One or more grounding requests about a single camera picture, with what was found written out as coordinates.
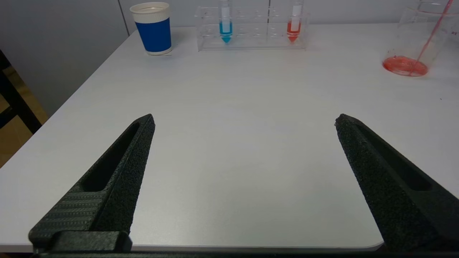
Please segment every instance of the red liquid spill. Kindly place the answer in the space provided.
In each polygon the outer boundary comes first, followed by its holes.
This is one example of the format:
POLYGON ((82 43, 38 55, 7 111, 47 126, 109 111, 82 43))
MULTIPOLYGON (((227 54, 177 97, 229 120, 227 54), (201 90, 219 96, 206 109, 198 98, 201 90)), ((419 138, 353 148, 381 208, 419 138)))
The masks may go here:
POLYGON ((427 49, 427 47, 429 46, 430 41, 432 40, 432 38, 433 38, 433 36, 435 35, 435 33, 437 33, 438 28, 440 28, 440 24, 442 23, 443 18, 445 17, 445 14, 448 13, 449 8, 450 8, 451 5, 453 4, 453 1, 454 1, 454 0, 449 0, 448 3, 446 4, 445 10, 443 10, 442 16, 440 17, 440 19, 438 19, 437 24, 436 24, 435 27, 433 28, 432 34, 430 35, 429 39, 427 40, 427 43, 426 43, 426 44, 424 45, 424 47, 422 48, 422 51, 421 51, 421 53, 419 54, 419 57, 418 57, 418 59, 416 60, 415 65, 417 65, 417 64, 419 63, 419 60, 421 59, 421 57, 422 57, 422 55, 424 54, 424 52, 425 52, 425 50, 427 49))
POLYGON ((384 66, 387 71, 403 76, 418 77, 429 72, 429 68, 425 64, 406 56, 389 57, 384 60, 382 66, 384 66))
POLYGON ((298 36, 300 35, 300 31, 301 31, 301 22, 300 22, 300 26, 298 27, 297 31, 293 31, 291 29, 291 21, 288 22, 287 33, 288 33, 288 39, 290 40, 291 43, 294 43, 298 39, 298 36))

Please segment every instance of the white table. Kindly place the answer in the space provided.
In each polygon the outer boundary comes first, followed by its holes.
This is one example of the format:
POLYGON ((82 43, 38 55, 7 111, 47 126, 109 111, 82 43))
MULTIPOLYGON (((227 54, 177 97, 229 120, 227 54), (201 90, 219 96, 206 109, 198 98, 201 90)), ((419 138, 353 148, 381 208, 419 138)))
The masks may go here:
POLYGON ((423 78, 380 64, 394 24, 311 26, 307 51, 171 56, 126 40, 0 170, 0 252, 136 118, 156 122, 131 227, 157 247, 375 247, 381 235, 336 136, 346 113, 459 196, 459 45, 423 78))

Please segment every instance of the paper cup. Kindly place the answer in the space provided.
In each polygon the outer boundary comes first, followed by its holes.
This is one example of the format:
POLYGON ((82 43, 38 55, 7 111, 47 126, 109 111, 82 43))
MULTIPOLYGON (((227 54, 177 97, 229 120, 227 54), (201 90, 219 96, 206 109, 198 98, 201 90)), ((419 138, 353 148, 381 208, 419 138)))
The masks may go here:
POLYGON ((143 3, 130 10, 147 53, 153 56, 169 53, 172 50, 169 4, 143 3))

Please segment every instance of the wooden floor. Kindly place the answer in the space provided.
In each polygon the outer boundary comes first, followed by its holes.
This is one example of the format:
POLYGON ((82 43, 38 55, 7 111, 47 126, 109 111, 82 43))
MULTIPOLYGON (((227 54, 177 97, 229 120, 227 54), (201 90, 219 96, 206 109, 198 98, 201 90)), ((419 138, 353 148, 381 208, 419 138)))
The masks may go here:
MULTIPOLYGON (((8 76, 9 80, 13 83, 19 94, 21 94, 22 98, 34 112, 38 120, 44 124, 46 120, 48 120, 48 116, 14 68, 9 67, 3 70, 3 72, 8 76)), ((8 102, 0 95, 0 112, 5 110, 8 106, 8 102)), ((13 120, 0 129, 0 168, 24 145, 24 143, 27 142, 27 140, 29 140, 31 136, 32 133, 18 116, 14 117, 13 120)))

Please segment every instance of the test tube rack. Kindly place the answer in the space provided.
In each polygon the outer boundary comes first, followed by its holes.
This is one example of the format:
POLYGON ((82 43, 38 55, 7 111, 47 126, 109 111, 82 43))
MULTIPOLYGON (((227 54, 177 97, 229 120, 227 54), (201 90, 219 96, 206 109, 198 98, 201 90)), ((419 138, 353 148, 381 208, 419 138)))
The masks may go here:
POLYGON ((220 34, 219 8, 198 7, 195 15, 198 50, 306 49, 309 14, 304 10, 304 0, 281 3, 268 7, 234 6, 229 42, 222 40, 220 34), (289 34, 293 27, 299 31, 295 37, 289 34))

